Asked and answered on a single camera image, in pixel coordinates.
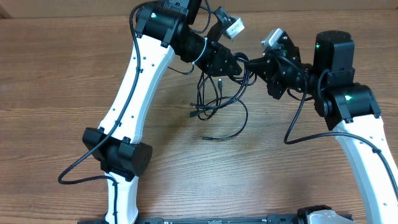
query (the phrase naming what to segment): wooden surface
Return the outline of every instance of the wooden surface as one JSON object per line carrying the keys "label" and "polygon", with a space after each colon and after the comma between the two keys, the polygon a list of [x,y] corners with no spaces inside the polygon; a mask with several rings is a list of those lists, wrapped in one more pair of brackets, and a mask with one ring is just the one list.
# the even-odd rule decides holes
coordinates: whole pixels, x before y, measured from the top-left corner
{"label": "wooden surface", "polygon": [[[267,12],[240,14],[246,30],[232,52],[261,56],[260,41],[283,27],[312,63],[315,36],[345,30],[356,44],[357,82],[369,85],[382,109],[388,143],[398,160],[398,13],[385,11]],[[204,26],[198,16],[195,28]],[[107,208],[104,181],[64,186],[57,177],[86,152],[86,127],[97,127],[111,106],[129,62],[127,17],[0,21],[0,223],[75,223]],[[189,65],[176,57],[173,67]],[[261,80],[243,96],[246,129],[229,141],[200,136],[235,132],[244,110],[232,105],[211,121],[188,118],[200,72],[168,70],[147,115],[143,142],[154,148],[139,181],[137,204],[145,217],[255,217],[295,213],[326,204],[365,222],[348,161],[333,138],[287,146],[284,134],[299,105],[268,96]],[[226,78],[225,95],[237,86]],[[306,103],[292,138],[327,131]],[[101,174],[92,157],[68,179]]]}
{"label": "wooden surface", "polygon": [[[0,0],[12,18],[124,16],[145,0]],[[229,12],[395,9],[398,0],[209,0]]]}

